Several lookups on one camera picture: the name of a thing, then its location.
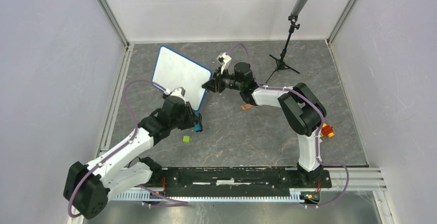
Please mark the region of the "blue whiteboard eraser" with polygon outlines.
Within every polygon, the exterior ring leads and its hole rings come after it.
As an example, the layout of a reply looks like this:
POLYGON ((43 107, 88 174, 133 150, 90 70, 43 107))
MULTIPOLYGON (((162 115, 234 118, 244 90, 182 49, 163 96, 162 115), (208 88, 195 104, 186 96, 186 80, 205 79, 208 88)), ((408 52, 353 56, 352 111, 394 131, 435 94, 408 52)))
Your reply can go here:
POLYGON ((195 112, 195 116, 196 116, 196 123, 194 125, 194 131, 202 132, 203 131, 202 115, 199 112, 195 112))

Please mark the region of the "blue framed whiteboard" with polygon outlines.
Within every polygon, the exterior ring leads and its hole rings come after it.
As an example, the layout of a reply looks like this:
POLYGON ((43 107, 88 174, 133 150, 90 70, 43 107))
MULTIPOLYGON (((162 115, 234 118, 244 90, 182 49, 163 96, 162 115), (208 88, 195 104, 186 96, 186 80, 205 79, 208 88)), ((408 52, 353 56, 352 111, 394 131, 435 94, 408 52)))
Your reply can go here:
POLYGON ((185 100, 198 111, 205 98, 206 91, 201 86, 210 80, 212 71, 200 63, 161 46, 158 51, 152 82, 162 90, 185 89, 185 100))

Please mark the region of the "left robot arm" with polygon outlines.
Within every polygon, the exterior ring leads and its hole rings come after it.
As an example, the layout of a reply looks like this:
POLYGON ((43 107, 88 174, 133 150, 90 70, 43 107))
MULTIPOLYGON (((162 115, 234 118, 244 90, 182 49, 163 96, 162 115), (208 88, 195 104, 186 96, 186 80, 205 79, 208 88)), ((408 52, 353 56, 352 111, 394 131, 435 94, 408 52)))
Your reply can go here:
POLYGON ((128 169, 125 166, 167 138, 172 130, 191 128, 202 131, 202 115, 182 96, 166 97, 161 108, 143 118, 113 148, 85 164, 77 161, 70 166, 63 191, 68 215, 92 219, 118 194, 144 183, 157 186, 162 180, 160 170, 145 162, 128 169))

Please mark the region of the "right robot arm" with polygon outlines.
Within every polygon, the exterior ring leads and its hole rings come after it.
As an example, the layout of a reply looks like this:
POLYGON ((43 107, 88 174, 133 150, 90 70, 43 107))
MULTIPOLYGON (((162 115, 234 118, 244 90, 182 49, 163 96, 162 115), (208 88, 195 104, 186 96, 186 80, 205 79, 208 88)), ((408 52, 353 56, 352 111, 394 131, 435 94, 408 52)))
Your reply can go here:
POLYGON ((278 107, 289 126, 298 135, 298 182, 311 187, 323 171, 320 157, 320 132, 326 109, 304 83, 293 87, 269 87, 256 81, 250 64, 237 63, 231 74, 224 67, 214 71, 202 88, 221 93, 225 89, 237 90, 243 101, 252 106, 278 107))

